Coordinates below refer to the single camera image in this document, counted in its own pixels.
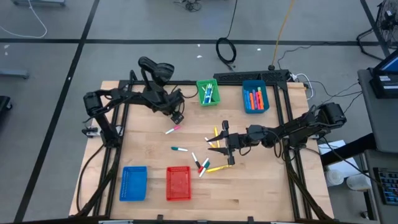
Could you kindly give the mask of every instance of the gray floor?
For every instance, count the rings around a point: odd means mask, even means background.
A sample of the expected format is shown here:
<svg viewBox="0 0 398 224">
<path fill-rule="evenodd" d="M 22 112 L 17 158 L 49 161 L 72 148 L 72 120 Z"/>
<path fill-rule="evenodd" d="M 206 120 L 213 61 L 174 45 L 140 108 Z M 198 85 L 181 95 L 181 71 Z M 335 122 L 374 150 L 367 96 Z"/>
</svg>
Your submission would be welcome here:
<svg viewBox="0 0 398 224">
<path fill-rule="evenodd" d="M 35 10 L 49 29 L 46 38 L 80 38 L 92 3 L 93 0 L 68 0 L 66 8 L 36 6 Z M 224 36 L 234 1 L 203 0 L 202 4 L 201 11 L 189 13 L 172 1 L 101 0 L 88 38 L 217 39 Z M 239 1 L 231 39 L 275 40 L 288 6 L 288 0 Z M 371 4 L 369 7 L 373 13 L 377 11 Z M 0 2 L 0 24 L 21 34 L 40 35 L 41 27 L 29 9 L 9 1 Z M 282 39 L 354 40 L 369 27 L 359 1 L 301 0 L 293 8 Z M 0 30 L 0 38 L 10 37 Z M 374 35 L 367 40 L 375 40 Z M 285 50 L 296 47 L 281 45 L 278 58 Z M 272 45 L 237 45 L 236 48 L 236 71 L 266 70 L 271 63 Z M 367 49 L 382 55 L 379 47 Z M 28 69 L 31 74 L 28 80 L 0 77 L 0 95 L 11 96 L 14 103 L 0 133 L 0 174 L 8 177 L 7 182 L 0 183 L 0 223 L 14 219 L 75 50 L 75 44 L 0 44 L 0 67 Z M 81 121 L 87 117 L 83 95 L 98 89 L 103 80 L 127 79 L 130 69 L 140 76 L 137 60 L 143 55 L 175 65 L 174 80 L 207 79 L 214 73 L 228 72 L 218 60 L 214 45 L 86 44 L 24 220 L 68 215 L 86 144 L 80 132 Z M 357 70 L 377 63 L 355 46 L 314 46 L 288 53 L 281 60 L 282 68 L 323 82 L 330 94 L 356 82 Z M 319 84 L 314 83 L 313 87 L 315 96 L 310 104 L 328 99 Z M 357 85 L 349 92 L 358 90 Z M 335 98 L 334 102 L 345 109 L 353 97 Z M 362 97 L 353 103 L 346 116 L 348 122 L 333 131 L 329 139 L 350 142 L 371 131 Z M 341 186 L 330 189 L 330 196 L 336 218 L 369 223 L 358 214 L 365 209 L 362 193 Z M 350 206 L 343 206 L 346 202 L 351 202 Z"/>
</svg>

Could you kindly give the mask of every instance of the blue basket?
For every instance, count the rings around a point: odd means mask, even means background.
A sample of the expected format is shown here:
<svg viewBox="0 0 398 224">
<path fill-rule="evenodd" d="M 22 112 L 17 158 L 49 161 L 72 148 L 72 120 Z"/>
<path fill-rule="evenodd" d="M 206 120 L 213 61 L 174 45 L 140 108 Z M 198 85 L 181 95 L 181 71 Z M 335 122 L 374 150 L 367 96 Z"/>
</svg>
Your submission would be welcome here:
<svg viewBox="0 0 398 224">
<path fill-rule="evenodd" d="M 244 94 L 245 91 L 248 91 L 249 93 L 252 93 L 252 91 L 257 91 L 257 88 L 261 88 L 261 94 L 262 94 L 262 99 L 264 101 L 264 109 L 260 110 L 252 110 L 251 109 L 251 103 L 250 103 L 250 98 L 246 98 L 246 95 Z M 263 113 L 266 110 L 269 109 L 269 102 L 268 102 L 268 97 L 267 97 L 267 89 L 266 89 L 266 83 L 263 80 L 245 80 L 243 81 L 242 84 L 242 94 L 243 94 L 243 105 L 244 105 L 244 110 L 248 114 L 256 114 L 256 113 Z"/>
<path fill-rule="evenodd" d="M 119 200 L 121 202 L 143 201 L 147 190 L 147 167 L 124 167 Z"/>
</svg>

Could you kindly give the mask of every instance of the wooden table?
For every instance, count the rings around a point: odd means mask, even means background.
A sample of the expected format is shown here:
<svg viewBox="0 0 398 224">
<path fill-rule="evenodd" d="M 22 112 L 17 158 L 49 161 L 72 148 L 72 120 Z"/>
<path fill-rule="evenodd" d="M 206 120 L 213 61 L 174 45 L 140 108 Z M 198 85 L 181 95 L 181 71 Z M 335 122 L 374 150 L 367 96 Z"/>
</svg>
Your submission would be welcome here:
<svg viewBox="0 0 398 224">
<path fill-rule="evenodd" d="M 118 87 L 118 82 L 103 82 L 102 89 Z M 165 86 L 170 91 L 174 86 Z M 308 110 L 304 87 L 301 83 L 288 83 L 294 118 Z M 195 86 L 179 86 L 185 96 L 196 92 Z M 134 85 L 134 91 L 142 91 L 142 85 Z M 253 147 L 246 156 L 235 152 L 235 166 L 198 177 L 192 159 L 194 152 L 203 162 L 210 158 L 211 167 L 226 164 L 226 156 L 207 150 L 204 137 L 214 136 L 214 126 L 221 131 L 222 120 L 228 120 L 231 133 L 245 133 L 250 124 L 267 127 L 279 125 L 272 87 L 267 87 L 270 108 L 264 114 L 246 114 L 243 110 L 241 86 L 219 86 L 221 103 L 217 106 L 201 107 L 198 98 L 185 100 L 185 119 L 181 129 L 165 135 L 174 126 L 170 118 L 162 113 L 152 113 L 145 106 L 129 105 L 126 132 L 118 170 L 111 218 L 156 219 L 158 214 L 165 220 L 235 220 L 246 221 L 253 216 L 255 221 L 294 221 L 292 203 L 284 163 L 277 159 L 273 149 Z M 287 121 L 282 91 L 280 100 Z M 118 121 L 122 111 L 119 110 Z M 112 112 L 107 114 L 111 120 Z M 100 147 L 101 138 L 89 139 L 82 166 Z M 170 146 L 186 148 L 189 152 L 173 151 Z M 307 147 L 318 151 L 315 141 Z M 82 181 L 80 206 L 83 206 L 98 186 L 103 163 L 104 149 L 90 162 Z M 319 155 L 302 150 L 302 164 L 307 189 L 325 213 L 333 217 L 328 190 Z M 121 174 L 125 166 L 147 166 L 147 192 L 143 202 L 120 202 Z M 192 169 L 192 199 L 185 202 L 168 202 L 165 196 L 166 167 L 190 166 Z M 302 201 L 297 189 L 297 199 Z M 100 214 L 104 213 L 108 191 L 103 194 Z M 76 213 L 76 192 L 70 214 Z"/>
</svg>

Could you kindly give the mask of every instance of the keyboard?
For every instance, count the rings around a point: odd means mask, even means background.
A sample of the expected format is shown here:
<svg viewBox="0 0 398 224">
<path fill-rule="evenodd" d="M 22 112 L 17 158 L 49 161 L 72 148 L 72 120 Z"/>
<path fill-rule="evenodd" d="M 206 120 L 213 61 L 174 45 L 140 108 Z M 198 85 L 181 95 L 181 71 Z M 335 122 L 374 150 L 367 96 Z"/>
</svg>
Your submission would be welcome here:
<svg viewBox="0 0 398 224">
<path fill-rule="evenodd" d="M 286 82 L 289 71 L 256 71 L 256 72 L 228 72 L 216 73 L 213 75 L 218 82 L 243 82 L 245 80 L 264 80 L 265 83 Z"/>
<path fill-rule="evenodd" d="M 398 205 L 398 170 L 374 168 L 374 175 L 376 180 L 383 185 L 383 188 L 379 187 L 383 203 L 386 205 Z"/>
</svg>

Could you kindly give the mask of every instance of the pink marker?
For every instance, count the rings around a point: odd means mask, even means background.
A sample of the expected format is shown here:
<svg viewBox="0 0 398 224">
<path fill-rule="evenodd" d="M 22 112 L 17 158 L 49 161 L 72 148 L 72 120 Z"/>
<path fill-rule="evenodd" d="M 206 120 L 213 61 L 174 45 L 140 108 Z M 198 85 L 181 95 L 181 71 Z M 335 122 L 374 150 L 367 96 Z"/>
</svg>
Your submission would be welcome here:
<svg viewBox="0 0 398 224">
<path fill-rule="evenodd" d="M 175 131 L 175 130 L 177 130 L 177 129 L 180 129 L 180 128 L 181 128 L 181 127 L 180 127 L 179 125 L 176 125 L 174 128 L 172 128 L 172 129 L 166 131 L 165 134 L 170 134 L 170 133 L 172 133 L 173 131 Z"/>
</svg>

